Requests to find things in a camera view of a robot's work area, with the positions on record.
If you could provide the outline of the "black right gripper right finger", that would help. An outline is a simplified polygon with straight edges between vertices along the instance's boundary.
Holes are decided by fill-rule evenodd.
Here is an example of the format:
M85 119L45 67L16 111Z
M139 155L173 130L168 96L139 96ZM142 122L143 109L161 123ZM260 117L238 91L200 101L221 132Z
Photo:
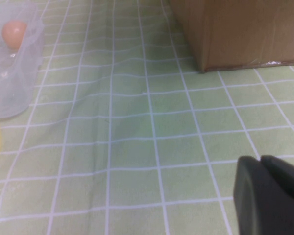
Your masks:
M261 163L282 191L287 194L288 199L294 201L294 165L273 155L263 155ZM294 207L286 215L291 216L294 222Z

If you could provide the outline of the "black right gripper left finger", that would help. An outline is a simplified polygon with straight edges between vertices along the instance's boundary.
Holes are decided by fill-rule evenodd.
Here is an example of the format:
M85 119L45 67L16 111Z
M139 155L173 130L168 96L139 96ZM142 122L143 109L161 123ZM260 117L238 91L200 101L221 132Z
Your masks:
M252 156L237 162L233 199L241 235L269 235L274 227L273 209L280 187Z

